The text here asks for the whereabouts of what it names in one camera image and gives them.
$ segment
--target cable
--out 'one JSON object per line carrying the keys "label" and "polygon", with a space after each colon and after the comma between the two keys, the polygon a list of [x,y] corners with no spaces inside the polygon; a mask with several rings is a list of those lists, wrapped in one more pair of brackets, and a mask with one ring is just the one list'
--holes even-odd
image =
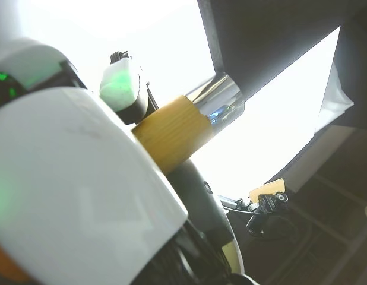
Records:
{"label": "cable", "polygon": [[255,213],[255,212],[239,211],[239,210],[231,209],[231,208],[225,207],[225,206],[223,206],[223,209],[225,209],[227,211],[230,211],[230,212],[236,212],[236,213],[241,213],[241,214],[249,214],[249,215],[252,215],[252,216],[262,216],[262,215],[264,215],[264,214]]}

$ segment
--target white robot arm casing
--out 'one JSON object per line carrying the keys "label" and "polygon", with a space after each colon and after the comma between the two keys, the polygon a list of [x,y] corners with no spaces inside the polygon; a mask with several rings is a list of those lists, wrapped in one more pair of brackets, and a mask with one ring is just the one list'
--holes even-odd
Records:
{"label": "white robot arm casing", "polygon": [[0,107],[0,245],[41,283],[128,284],[187,215],[88,90],[52,88]]}

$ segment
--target black cable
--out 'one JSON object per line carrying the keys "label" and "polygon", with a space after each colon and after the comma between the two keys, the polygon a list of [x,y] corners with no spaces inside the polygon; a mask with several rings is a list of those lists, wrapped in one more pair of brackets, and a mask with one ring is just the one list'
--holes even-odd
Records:
{"label": "black cable", "polygon": [[225,206],[223,206],[223,209],[225,209],[227,211],[230,211],[230,212],[236,212],[236,213],[241,213],[241,214],[249,214],[249,215],[252,215],[252,216],[262,216],[262,215],[264,215],[264,214],[255,213],[255,212],[239,211],[239,210],[231,209],[231,208],[225,207]]}

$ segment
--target metal cylinder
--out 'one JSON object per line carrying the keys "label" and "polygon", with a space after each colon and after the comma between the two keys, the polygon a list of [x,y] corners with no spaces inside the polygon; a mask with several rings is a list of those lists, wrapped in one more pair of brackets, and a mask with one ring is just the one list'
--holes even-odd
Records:
{"label": "metal cylinder", "polygon": [[209,118],[215,133],[244,112],[245,98],[232,78],[224,72],[216,74],[186,96]]}

